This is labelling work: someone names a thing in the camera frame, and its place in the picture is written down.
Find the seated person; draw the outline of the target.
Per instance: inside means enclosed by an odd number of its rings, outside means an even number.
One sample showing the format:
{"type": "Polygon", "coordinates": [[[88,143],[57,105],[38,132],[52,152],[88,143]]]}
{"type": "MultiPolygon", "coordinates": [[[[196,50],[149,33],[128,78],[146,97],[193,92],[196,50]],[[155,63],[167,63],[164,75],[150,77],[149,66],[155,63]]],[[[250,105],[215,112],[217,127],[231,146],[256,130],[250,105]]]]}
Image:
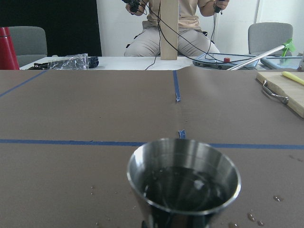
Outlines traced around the seated person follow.
{"type": "Polygon", "coordinates": [[[163,19],[161,15],[162,0],[126,0],[125,8],[134,16],[146,13],[146,20],[142,22],[142,32],[134,37],[126,47],[125,57],[153,57],[162,54],[161,36],[167,27],[176,35],[176,51],[188,57],[196,57],[203,53],[219,53],[219,49],[201,30],[196,11],[204,17],[211,17],[225,10],[229,4],[227,0],[180,0],[178,2],[178,28],[176,31],[163,19]]]}

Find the steel double jigger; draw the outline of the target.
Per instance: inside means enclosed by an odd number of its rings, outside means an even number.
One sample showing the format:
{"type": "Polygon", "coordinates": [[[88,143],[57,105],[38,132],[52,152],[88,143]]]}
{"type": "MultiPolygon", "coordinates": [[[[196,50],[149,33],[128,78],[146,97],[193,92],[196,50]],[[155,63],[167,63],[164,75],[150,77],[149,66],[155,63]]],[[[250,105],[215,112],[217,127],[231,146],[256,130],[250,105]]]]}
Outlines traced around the steel double jigger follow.
{"type": "Polygon", "coordinates": [[[159,139],[137,148],[127,179],[144,228],[208,228],[241,190],[233,161],[208,144],[159,139]]]}

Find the grey office chair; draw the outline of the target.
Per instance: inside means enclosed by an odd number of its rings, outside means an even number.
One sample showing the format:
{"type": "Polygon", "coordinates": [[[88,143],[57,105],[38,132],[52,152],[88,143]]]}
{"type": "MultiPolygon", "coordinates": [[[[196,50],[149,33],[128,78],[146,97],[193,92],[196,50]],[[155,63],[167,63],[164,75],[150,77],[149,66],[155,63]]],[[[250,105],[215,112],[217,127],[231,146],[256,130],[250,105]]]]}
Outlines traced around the grey office chair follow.
{"type": "Polygon", "coordinates": [[[294,28],[289,23],[261,22],[249,26],[248,52],[259,55],[293,38],[294,28]]]}
{"type": "Polygon", "coordinates": [[[9,29],[19,67],[47,57],[47,39],[43,28],[13,26],[9,29]]]}

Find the metal rod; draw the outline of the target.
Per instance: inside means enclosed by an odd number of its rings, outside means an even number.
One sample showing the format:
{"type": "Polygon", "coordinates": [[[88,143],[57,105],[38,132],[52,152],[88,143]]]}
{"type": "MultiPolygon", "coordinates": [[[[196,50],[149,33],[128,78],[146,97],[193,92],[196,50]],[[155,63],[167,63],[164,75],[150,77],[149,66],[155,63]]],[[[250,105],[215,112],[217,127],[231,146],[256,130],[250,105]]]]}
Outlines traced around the metal rod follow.
{"type": "Polygon", "coordinates": [[[245,61],[245,62],[243,62],[241,64],[238,64],[238,65],[235,65],[235,66],[233,66],[231,68],[228,68],[228,70],[238,70],[238,69],[240,69],[242,67],[245,67],[246,65],[248,65],[248,64],[250,64],[252,62],[260,60],[261,58],[266,57],[266,56],[268,56],[270,54],[273,54],[273,53],[275,53],[277,51],[280,51],[280,50],[282,50],[282,49],[284,49],[286,47],[287,47],[286,44],[282,44],[282,45],[280,45],[278,47],[275,47],[274,49],[271,49],[271,50],[269,50],[267,52],[264,52],[264,53],[262,53],[262,54],[260,54],[258,56],[255,56],[255,57],[253,57],[253,58],[251,58],[251,59],[249,59],[249,60],[247,60],[247,61],[245,61]]]}

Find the wooden cutting board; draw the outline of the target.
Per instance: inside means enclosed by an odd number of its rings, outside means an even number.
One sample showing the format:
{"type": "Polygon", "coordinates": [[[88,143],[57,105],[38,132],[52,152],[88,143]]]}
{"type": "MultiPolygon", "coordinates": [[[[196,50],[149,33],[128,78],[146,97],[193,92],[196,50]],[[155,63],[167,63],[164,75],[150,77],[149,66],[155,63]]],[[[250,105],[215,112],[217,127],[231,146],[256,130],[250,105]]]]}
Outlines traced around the wooden cutting board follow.
{"type": "Polygon", "coordinates": [[[304,117],[304,86],[281,72],[258,72],[257,80],[262,84],[267,81],[266,87],[279,96],[288,97],[287,105],[300,117],[304,117]]]}

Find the wooden post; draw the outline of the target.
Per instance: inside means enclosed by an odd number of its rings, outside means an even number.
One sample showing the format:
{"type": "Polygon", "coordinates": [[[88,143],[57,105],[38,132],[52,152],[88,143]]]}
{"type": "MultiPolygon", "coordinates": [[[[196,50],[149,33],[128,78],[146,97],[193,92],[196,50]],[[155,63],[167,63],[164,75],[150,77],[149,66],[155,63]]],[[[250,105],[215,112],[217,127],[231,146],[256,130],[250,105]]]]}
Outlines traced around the wooden post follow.
{"type": "Polygon", "coordinates": [[[178,9],[178,0],[160,1],[161,60],[177,59],[178,9]]]}

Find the red metal bottle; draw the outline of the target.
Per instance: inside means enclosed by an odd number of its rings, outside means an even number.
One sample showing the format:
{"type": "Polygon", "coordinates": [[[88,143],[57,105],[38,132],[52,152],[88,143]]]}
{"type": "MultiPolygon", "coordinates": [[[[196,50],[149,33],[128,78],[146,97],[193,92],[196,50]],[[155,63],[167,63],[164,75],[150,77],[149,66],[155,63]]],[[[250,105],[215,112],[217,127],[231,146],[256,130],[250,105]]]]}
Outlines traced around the red metal bottle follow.
{"type": "Polygon", "coordinates": [[[0,28],[0,69],[19,70],[19,64],[8,27],[0,28]]]}

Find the blue teach pendant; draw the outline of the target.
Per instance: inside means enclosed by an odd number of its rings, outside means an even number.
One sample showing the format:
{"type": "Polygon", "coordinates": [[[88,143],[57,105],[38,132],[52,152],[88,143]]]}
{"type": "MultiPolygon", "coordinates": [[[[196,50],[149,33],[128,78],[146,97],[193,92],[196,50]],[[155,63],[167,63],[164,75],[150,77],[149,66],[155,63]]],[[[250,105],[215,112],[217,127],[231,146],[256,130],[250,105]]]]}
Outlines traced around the blue teach pendant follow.
{"type": "Polygon", "coordinates": [[[264,57],[260,62],[269,69],[297,69],[302,57],[264,57]]]}
{"type": "Polygon", "coordinates": [[[253,55],[207,53],[196,57],[192,62],[198,67],[227,70],[236,65],[243,64],[254,57],[253,55]]]}

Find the clear plastic bag with parts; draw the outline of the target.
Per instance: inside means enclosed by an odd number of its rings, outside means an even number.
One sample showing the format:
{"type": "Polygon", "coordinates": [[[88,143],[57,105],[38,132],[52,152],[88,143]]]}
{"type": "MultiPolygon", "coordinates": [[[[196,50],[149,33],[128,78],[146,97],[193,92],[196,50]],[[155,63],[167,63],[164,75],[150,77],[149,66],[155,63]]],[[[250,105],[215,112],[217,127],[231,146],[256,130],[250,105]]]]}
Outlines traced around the clear plastic bag with parts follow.
{"type": "Polygon", "coordinates": [[[55,58],[45,63],[34,63],[28,70],[88,70],[99,65],[98,56],[89,57],[87,53],[55,58]]]}

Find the yellow plastic knife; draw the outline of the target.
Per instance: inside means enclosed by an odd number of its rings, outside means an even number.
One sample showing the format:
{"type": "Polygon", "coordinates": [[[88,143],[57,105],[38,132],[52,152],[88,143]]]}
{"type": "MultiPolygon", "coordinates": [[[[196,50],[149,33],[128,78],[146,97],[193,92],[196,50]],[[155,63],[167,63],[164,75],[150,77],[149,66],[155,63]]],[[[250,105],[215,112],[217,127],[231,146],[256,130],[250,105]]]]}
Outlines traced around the yellow plastic knife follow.
{"type": "Polygon", "coordinates": [[[293,74],[291,72],[283,71],[283,72],[281,72],[281,74],[284,77],[287,77],[287,78],[289,78],[289,79],[291,79],[291,80],[293,80],[293,81],[295,81],[295,82],[297,82],[297,83],[299,83],[301,85],[304,85],[304,80],[301,79],[301,78],[299,78],[299,77],[297,77],[295,74],[293,74]]]}

